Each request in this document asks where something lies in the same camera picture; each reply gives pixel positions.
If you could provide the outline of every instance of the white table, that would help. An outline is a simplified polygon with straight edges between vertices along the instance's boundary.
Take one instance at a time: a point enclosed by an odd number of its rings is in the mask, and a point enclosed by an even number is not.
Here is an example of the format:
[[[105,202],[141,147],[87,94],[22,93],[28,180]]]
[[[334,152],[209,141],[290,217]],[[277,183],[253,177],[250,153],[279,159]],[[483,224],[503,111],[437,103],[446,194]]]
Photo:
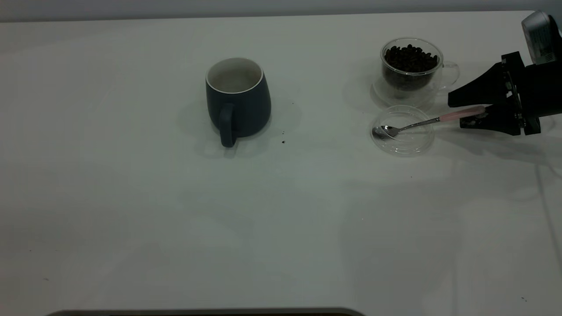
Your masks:
[[[412,159],[367,132],[386,41],[435,43],[460,87],[502,54],[530,63],[529,14],[0,25],[0,315],[558,315],[561,117],[521,137],[441,125]],[[265,69],[273,114],[225,150],[204,76],[232,56]]]

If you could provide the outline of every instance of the pink spoon handle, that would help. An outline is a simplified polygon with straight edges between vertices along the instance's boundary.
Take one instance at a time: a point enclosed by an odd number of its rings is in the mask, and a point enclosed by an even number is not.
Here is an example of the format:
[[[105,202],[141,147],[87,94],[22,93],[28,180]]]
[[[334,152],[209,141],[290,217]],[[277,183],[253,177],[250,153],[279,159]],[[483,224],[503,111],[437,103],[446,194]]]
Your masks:
[[[453,121],[453,120],[465,118],[467,116],[482,114],[484,112],[486,112],[486,108],[482,105],[479,105],[479,106],[471,107],[469,109],[465,109],[465,110],[462,110],[462,111],[441,115],[439,117],[439,120],[441,122]]]

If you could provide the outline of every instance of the gray wall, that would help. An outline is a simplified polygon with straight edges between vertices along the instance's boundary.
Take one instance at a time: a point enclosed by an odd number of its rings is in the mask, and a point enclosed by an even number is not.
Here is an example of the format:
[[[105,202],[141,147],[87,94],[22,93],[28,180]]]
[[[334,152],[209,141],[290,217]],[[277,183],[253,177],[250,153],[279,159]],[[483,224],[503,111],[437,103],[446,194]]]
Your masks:
[[[0,21],[134,19],[325,13],[544,10],[560,0],[0,0]]]

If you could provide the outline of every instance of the dark blue mug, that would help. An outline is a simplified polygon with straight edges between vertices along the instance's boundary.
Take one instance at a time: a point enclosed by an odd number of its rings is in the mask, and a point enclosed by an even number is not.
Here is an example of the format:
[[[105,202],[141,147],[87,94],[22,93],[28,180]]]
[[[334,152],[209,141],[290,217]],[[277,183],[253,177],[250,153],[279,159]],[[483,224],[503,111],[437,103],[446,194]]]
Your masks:
[[[207,72],[207,108],[224,147],[259,132],[271,115],[264,70],[247,58],[229,58]]]

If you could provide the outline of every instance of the glass cup handle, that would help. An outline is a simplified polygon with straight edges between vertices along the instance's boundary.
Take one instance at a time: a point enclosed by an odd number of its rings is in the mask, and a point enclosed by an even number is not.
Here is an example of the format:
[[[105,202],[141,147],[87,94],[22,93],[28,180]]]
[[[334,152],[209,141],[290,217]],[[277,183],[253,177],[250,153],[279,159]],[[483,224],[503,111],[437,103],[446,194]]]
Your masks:
[[[442,86],[439,88],[439,90],[447,89],[448,87],[452,86],[460,77],[460,68],[456,63],[452,61],[444,61],[443,68],[450,69],[450,71],[448,72],[452,71],[454,75],[448,78],[448,80],[443,80],[445,83],[442,83]]]

